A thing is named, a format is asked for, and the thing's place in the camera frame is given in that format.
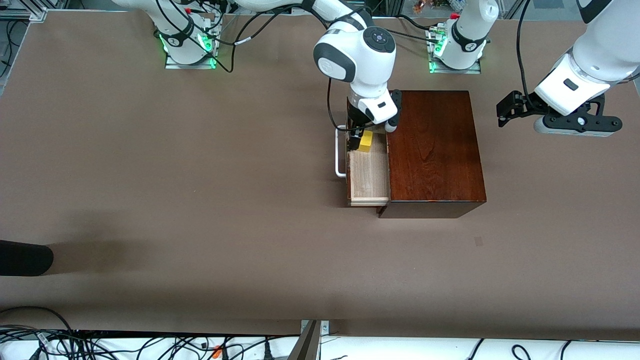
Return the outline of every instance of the yellow cube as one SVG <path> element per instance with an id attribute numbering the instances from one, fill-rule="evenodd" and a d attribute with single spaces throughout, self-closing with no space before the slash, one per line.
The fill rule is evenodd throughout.
<path id="1" fill-rule="evenodd" d="M 373 132 L 365 130 L 362 132 L 362 137 L 360 138 L 360 146 L 358 147 L 358 151 L 369 152 L 371 150 L 371 142 L 373 141 Z"/>

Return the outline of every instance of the brown table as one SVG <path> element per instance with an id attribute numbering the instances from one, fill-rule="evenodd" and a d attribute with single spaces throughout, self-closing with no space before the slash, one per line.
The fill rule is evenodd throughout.
<path id="1" fill-rule="evenodd" d="M 0 304 L 49 306 L 80 329 L 329 318 L 358 335 L 640 340 L 636 90 L 607 93 L 625 121 L 610 138 L 543 136 L 533 119 L 499 129 L 496 103 L 520 88 L 515 28 L 496 23 L 478 76 L 429 74 L 424 45 L 397 37 L 391 88 L 469 90 L 488 202 L 381 220 L 346 207 L 333 174 L 313 18 L 278 18 L 226 74 L 164 70 L 143 13 L 50 13 L 0 99 L 0 238 L 53 243 L 60 263 L 0 279 Z M 531 87 L 583 29 L 525 24 Z M 347 92 L 334 87 L 337 119 Z M 25 316 L 3 322 L 59 326 Z"/>

